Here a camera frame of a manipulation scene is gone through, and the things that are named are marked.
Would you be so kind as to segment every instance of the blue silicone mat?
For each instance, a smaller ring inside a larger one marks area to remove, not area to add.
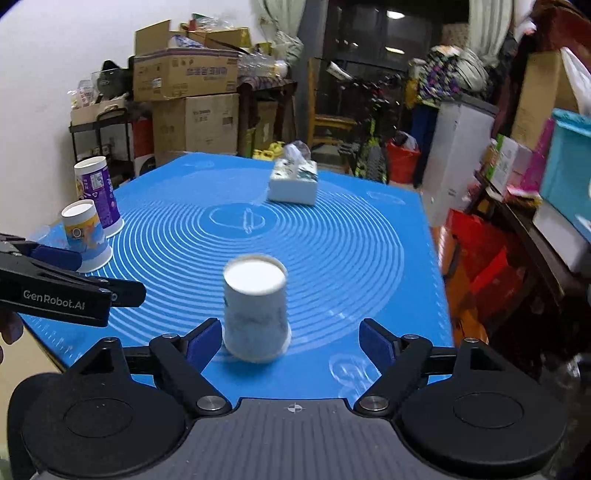
[[[203,375],[234,404],[239,397],[346,397],[352,404],[379,377],[359,347],[364,317],[396,335],[452,345],[418,194],[320,172],[315,207],[270,203],[271,167],[195,153],[121,187],[125,227],[109,239],[113,259],[94,274],[142,281],[144,304],[113,308],[104,329],[36,317],[26,317],[28,325],[66,365],[106,336],[134,346],[162,333],[183,335],[208,317],[223,321],[224,265],[263,253],[288,270],[293,338],[266,365],[237,361],[222,347]],[[49,238],[63,242],[59,226]]]

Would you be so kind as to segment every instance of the ceiling light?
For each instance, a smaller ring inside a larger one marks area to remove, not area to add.
[[[388,18],[391,18],[392,20],[400,20],[401,18],[404,18],[404,14],[395,12],[394,10],[388,10]]]
[[[404,55],[404,50],[400,50],[400,48],[386,47],[386,50],[388,50],[390,53],[398,53],[399,55]]]

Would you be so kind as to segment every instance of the cup rim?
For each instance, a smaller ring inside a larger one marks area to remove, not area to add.
[[[83,200],[78,200],[77,202],[71,203],[69,204],[67,207],[65,207],[62,211],[61,211],[61,216],[65,217],[65,218],[74,218],[77,215],[80,215],[81,213],[85,213],[88,211],[88,209],[84,210],[84,212],[78,212],[75,215],[68,215],[67,211],[70,210],[71,208],[78,206],[78,205],[89,205],[89,208],[92,208],[94,206],[95,202],[94,200],[90,200],[90,199],[83,199]]]
[[[268,288],[267,290],[261,290],[261,291],[256,292],[256,293],[246,293],[246,292],[243,292],[243,291],[240,291],[240,290],[235,289],[226,280],[226,272],[228,271],[228,268],[230,268],[232,265],[234,265],[234,264],[236,264],[238,262],[243,262],[245,260],[264,260],[266,262],[269,262],[269,263],[275,265],[283,273],[283,281],[280,282],[279,285],[277,285],[274,288]],[[223,272],[222,272],[222,276],[223,276],[224,283],[226,285],[228,285],[228,287],[230,287],[232,290],[237,291],[238,293],[242,293],[244,295],[248,295],[249,297],[262,297],[264,295],[269,295],[269,293],[273,293],[273,292],[276,292],[276,291],[281,290],[287,284],[287,269],[286,269],[285,265],[282,264],[275,257],[272,257],[270,255],[265,255],[265,254],[247,254],[247,255],[240,255],[240,256],[238,256],[236,258],[232,258],[226,264],[226,266],[224,267]]]
[[[85,158],[74,165],[74,168],[86,168],[96,165],[102,161],[106,161],[107,157],[104,155],[97,155],[96,157]]]

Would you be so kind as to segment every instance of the bicycle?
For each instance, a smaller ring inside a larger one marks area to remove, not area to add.
[[[352,140],[339,148],[339,154],[348,161],[355,177],[360,179],[388,183],[388,166],[384,156],[384,142],[381,139],[382,121],[384,113],[390,106],[390,101],[385,97],[383,87],[398,87],[401,79],[398,75],[387,77],[378,82],[367,82],[362,79],[353,79],[343,83],[344,90],[355,89],[366,98],[369,94],[369,109],[367,118],[358,122],[362,127],[358,141],[355,141],[356,132],[352,131]]]

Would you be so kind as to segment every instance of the upside-down paper cup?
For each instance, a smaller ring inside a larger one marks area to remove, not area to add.
[[[104,267],[113,257],[113,249],[106,240],[95,203],[79,200],[61,211],[70,250],[82,256],[79,273],[90,273]]]
[[[78,198],[94,201],[106,237],[110,238],[119,233],[124,220],[117,208],[106,158],[92,157],[82,160],[74,165],[74,172]]]
[[[228,262],[224,279],[223,341],[246,362],[266,363],[287,351],[287,270],[266,255],[244,255]]]

